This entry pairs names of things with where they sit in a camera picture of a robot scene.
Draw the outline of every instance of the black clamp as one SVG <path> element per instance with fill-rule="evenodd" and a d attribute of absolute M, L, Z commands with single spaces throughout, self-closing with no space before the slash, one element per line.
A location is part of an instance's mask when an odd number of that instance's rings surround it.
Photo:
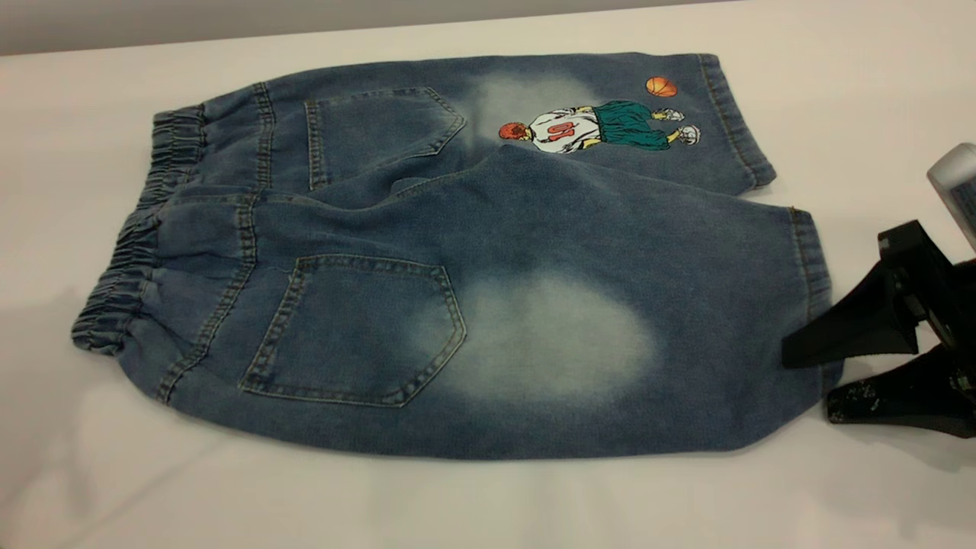
<path fill-rule="evenodd" d="M 877 236 L 880 261 L 840 302 L 783 340 L 783 366 L 918 353 L 927 320 L 940 345 L 832 390 L 831 423 L 907 425 L 976 437 L 976 260 L 953 265 L 918 221 Z"/>

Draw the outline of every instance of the white table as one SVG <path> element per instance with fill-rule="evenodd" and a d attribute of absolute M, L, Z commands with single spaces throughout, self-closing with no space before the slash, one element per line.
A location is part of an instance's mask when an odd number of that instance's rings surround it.
<path fill-rule="evenodd" d="M 378 60 L 719 54 L 780 174 L 750 199 L 813 213 L 835 298 L 910 219 L 968 259 L 924 174 L 976 140 L 974 24 L 971 0 L 755 0 L 0 58 L 0 546 L 976 547 L 976 440 L 818 408 L 730 454 L 337 455 L 181 417 L 68 337 L 136 203 L 153 112 Z"/>

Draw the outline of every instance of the white jersey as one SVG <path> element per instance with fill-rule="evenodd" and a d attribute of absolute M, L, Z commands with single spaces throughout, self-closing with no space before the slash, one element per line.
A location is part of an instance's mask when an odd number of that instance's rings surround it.
<path fill-rule="evenodd" d="M 600 139 L 600 126 L 592 110 L 559 108 L 536 118 L 529 129 L 532 143 L 544 152 L 576 152 L 584 141 Z"/>

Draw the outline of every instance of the gray wall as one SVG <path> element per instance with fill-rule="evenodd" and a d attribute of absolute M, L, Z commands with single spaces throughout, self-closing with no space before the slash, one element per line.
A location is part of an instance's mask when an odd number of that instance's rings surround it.
<path fill-rule="evenodd" d="M 0 55 L 706 1 L 0 0 Z"/>

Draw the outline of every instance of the red hair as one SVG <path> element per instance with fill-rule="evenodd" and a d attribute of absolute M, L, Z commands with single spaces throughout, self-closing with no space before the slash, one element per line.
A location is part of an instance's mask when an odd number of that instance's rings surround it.
<path fill-rule="evenodd" d="M 528 128 L 521 122 L 510 122 L 498 131 L 498 137 L 502 139 L 522 139 L 528 133 Z"/>

